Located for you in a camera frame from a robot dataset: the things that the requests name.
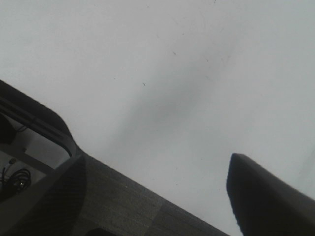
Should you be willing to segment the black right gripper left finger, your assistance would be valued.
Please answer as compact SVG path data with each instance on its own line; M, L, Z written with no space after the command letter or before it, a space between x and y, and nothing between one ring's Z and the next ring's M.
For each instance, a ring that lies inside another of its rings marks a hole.
M78 156L0 204L2 236L68 236L86 194L86 160Z

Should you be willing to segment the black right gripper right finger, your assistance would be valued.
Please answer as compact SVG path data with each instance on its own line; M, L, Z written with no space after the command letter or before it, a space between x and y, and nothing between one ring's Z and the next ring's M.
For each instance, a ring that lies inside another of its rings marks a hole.
M226 190L245 236L315 234L315 201L246 155L232 154Z

